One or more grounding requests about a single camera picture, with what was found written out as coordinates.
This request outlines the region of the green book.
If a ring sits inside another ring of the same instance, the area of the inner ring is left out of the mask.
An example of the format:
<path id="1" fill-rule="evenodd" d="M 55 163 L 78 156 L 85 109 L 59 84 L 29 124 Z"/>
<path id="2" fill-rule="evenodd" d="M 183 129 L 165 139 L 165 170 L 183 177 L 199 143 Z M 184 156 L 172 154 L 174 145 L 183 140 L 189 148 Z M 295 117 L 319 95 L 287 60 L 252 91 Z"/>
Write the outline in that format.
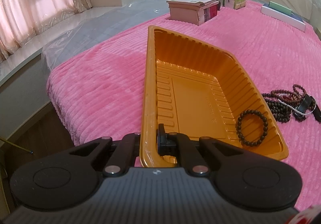
<path id="1" fill-rule="evenodd" d="M 279 12 L 285 14 L 285 15 L 291 16 L 291 14 L 292 14 L 292 9 L 290 9 L 288 7 L 285 7 L 283 5 L 280 5 L 280 4 L 276 3 L 276 2 L 270 1 L 268 5 L 269 5 L 269 7 L 271 9 L 279 11 Z"/>

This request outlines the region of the pink cardboard box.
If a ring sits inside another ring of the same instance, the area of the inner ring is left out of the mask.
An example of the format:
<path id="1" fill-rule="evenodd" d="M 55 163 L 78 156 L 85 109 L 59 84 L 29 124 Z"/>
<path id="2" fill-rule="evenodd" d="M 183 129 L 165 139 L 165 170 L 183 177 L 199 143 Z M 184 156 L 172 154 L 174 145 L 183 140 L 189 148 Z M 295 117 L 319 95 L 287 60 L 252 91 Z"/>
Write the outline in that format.
<path id="1" fill-rule="evenodd" d="M 172 20 L 201 25 L 216 17 L 219 0 L 167 0 Z"/>

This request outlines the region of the orange plastic tray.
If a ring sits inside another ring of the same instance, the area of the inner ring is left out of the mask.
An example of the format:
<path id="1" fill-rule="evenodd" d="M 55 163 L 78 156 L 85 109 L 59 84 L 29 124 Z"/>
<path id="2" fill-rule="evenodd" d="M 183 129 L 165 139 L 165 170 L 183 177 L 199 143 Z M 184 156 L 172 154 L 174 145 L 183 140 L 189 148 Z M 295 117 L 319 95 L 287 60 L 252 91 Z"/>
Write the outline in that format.
<path id="1" fill-rule="evenodd" d="M 250 151 L 286 159 L 288 147 L 276 120 L 248 73 L 231 53 L 195 38 L 151 25 L 148 28 L 140 138 L 144 167 L 174 167 L 177 160 L 160 155 L 157 129 L 182 133 L 197 141 L 209 136 L 241 147 L 236 124 L 241 112 L 261 112 L 268 123 L 248 116 L 242 123 L 247 141 L 264 136 Z"/>

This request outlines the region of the clear plastic mattress cover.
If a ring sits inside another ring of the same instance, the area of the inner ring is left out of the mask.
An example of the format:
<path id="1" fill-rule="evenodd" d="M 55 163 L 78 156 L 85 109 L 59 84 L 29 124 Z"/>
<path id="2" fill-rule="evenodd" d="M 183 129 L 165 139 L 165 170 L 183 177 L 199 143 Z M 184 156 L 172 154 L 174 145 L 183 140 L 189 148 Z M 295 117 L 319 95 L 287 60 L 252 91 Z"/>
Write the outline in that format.
<path id="1" fill-rule="evenodd" d="M 62 33 L 43 47 L 41 61 L 45 77 L 75 55 L 131 27 L 169 13 L 167 1 L 136 0 L 99 17 L 88 18 Z"/>

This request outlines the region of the black smart watch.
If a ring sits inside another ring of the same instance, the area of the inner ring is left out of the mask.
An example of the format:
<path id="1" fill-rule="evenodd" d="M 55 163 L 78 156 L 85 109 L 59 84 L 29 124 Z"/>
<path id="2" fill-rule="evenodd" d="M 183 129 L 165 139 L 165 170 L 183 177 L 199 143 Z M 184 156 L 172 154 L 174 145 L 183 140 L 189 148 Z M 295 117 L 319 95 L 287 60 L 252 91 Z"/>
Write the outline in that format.
<path id="1" fill-rule="evenodd" d="M 320 108 L 318 107 L 318 105 L 315 105 L 314 111 L 313 111 L 313 116 L 316 119 L 316 121 L 318 121 L 319 123 L 321 123 L 321 111 Z"/>

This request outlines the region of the black fitness band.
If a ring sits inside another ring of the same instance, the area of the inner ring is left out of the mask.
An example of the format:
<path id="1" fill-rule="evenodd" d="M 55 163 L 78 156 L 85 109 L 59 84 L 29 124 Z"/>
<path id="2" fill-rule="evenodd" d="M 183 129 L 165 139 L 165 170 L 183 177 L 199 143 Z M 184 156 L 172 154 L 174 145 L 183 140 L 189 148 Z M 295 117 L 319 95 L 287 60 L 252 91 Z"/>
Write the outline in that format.
<path id="1" fill-rule="evenodd" d="M 306 120 L 306 117 L 308 115 L 313 113 L 315 107 L 315 99 L 310 95 L 305 95 L 301 103 L 296 108 L 294 108 L 292 113 L 297 121 L 303 122 L 304 120 Z"/>

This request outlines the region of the white flat box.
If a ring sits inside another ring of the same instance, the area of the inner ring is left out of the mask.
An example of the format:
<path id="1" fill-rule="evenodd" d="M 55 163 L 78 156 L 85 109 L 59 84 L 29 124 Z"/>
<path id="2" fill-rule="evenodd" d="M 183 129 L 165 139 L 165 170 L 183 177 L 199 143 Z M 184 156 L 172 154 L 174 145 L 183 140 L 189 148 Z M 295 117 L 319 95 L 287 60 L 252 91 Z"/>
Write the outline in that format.
<path id="1" fill-rule="evenodd" d="M 272 18 L 275 18 L 279 21 L 282 21 L 288 25 L 291 25 L 294 28 L 299 29 L 302 32 L 305 32 L 306 25 L 304 20 L 301 16 L 299 16 L 296 13 L 292 13 L 290 15 L 284 14 L 282 12 L 279 12 L 278 10 L 272 9 L 268 6 L 268 4 L 264 4 L 261 6 L 261 13 L 265 14 L 267 16 L 270 16 Z"/>

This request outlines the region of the pink plush blanket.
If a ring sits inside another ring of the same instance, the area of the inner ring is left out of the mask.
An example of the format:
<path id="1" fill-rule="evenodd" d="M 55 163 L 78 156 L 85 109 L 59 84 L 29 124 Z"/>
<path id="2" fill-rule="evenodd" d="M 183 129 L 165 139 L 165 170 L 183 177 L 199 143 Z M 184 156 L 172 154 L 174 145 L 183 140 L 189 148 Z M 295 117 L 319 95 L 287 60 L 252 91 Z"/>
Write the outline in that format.
<path id="1" fill-rule="evenodd" d="M 320 204 L 320 124 L 276 123 L 261 94 L 302 85 L 320 100 L 320 40 L 261 13 L 249 1 L 194 25 L 162 15 L 88 48 L 56 67 L 47 93 L 75 145 L 141 132 L 143 166 L 173 166 L 159 156 L 156 130 L 240 146 L 236 121 L 246 109 L 268 119 L 253 152 L 283 159 L 302 176 L 296 207 Z"/>

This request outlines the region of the green yellow tissue pack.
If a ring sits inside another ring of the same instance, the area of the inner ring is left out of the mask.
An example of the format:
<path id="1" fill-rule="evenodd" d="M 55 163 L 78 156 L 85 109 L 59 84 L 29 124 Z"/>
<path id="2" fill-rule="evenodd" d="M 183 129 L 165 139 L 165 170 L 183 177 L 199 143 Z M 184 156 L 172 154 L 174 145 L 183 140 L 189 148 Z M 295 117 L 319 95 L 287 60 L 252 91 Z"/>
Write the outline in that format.
<path id="1" fill-rule="evenodd" d="M 223 0 L 223 6 L 237 10 L 246 6 L 246 0 Z"/>

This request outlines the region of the white pearl strand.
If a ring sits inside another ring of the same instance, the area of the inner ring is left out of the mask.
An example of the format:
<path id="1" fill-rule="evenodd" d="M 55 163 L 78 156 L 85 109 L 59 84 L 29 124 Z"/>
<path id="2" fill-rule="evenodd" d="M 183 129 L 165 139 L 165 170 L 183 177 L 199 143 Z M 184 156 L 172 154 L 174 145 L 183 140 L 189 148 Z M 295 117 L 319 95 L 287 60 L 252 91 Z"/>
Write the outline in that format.
<path id="1" fill-rule="evenodd" d="M 281 93 L 276 98 L 281 104 L 289 107 L 293 111 L 294 108 L 301 103 L 305 95 L 299 95 L 296 93 L 292 93 L 291 95 L 289 93 Z"/>

